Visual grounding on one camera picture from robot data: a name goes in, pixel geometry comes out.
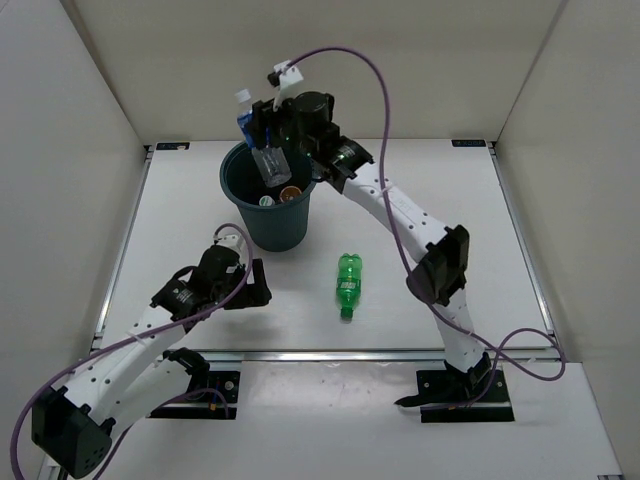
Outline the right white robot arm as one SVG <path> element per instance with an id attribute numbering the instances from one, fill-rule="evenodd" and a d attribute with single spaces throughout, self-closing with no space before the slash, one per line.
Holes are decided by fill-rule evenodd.
<path id="1" fill-rule="evenodd" d="M 258 148 L 282 147 L 311 161 L 318 178 L 355 202 L 414 261 L 406 284 L 437 319 L 445 347 L 443 403 L 469 402 L 487 386 L 491 363 L 474 336 L 466 298 L 470 236 L 430 216 L 382 173 L 382 159 L 344 136 L 333 120 L 334 98 L 304 92 L 294 99 L 257 101 L 246 129 Z"/>

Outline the green soda bottle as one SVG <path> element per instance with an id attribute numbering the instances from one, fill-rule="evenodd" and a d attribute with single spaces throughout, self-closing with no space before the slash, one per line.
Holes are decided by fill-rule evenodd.
<path id="1" fill-rule="evenodd" d="M 343 254 L 338 261 L 336 298 L 342 320 L 351 321 L 361 297 L 362 258 L 358 254 Z"/>

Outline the orange juice bottle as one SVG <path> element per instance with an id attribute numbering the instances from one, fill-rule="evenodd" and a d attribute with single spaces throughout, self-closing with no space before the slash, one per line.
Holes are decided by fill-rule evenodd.
<path id="1" fill-rule="evenodd" d="M 285 186 L 279 193 L 279 201 L 281 203 L 290 202 L 302 195 L 302 191 L 295 185 Z"/>

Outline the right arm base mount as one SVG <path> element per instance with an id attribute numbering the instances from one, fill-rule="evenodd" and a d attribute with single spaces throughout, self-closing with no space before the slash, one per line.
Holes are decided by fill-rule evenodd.
<path id="1" fill-rule="evenodd" d="M 490 386 L 485 378 L 468 395 L 445 370 L 418 370 L 417 393 L 395 405 L 418 408 L 422 423 L 509 423 L 515 421 L 504 372 L 498 369 Z"/>

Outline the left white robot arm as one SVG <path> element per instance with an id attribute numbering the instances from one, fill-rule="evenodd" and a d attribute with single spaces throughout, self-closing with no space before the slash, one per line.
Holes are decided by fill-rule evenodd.
<path id="1" fill-rule="evenodd" d="M 90 475 L 115 436 L 178 396 L 198 400 L 210 386 L 209 365 L 177 348 L 196 314 L 262 307 L 272 298 L 263 262 L 245 263 L 236 235 L 218 239 L 196 266 L 178 270 L 127 332 L 129 344 L 77 368 L 47 388 L 32 407 L 31 437 L 71 477 Z"/>

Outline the green label water bottle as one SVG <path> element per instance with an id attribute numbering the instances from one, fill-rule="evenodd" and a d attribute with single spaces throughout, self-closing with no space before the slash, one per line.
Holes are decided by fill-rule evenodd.
<path id="1" fill-rule="evenodd" d="M 258 205 L 261 207 L 270 207 L 270 206 L 274 206 L 275 204 L 276 204 L 275 200 L 269 195 L 262 196 L 258 202 Z"/>

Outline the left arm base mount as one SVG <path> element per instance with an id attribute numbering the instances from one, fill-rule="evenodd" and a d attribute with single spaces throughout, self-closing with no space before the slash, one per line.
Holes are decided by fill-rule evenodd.
<path id="1" fill-rule="evenodd" d="M 206 378 L 192 380 L 186 395 L 149 414 L 150 419 L 235 420 L 241 372 L 211 364 Z"/>

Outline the blue label water bottle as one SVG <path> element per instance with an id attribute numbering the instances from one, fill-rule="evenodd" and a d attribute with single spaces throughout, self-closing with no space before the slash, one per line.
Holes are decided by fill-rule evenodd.
<path id="1" fill-rule="evenodd" d="M 252 113 L 252 97 L 249 90 L 238 91 L 235 94 L 235 98 L 239 107 L 236 119 L 237 125 L 251 151 L 264 184 L 269 188 L 284 185 L 291 179 L 292 173 L 283 150 L 280 147 L 271 145 L 269 129 L 266 129 L 261 134 L 250 132 L 250 124 L 254 119 L 254 115 Z"/>

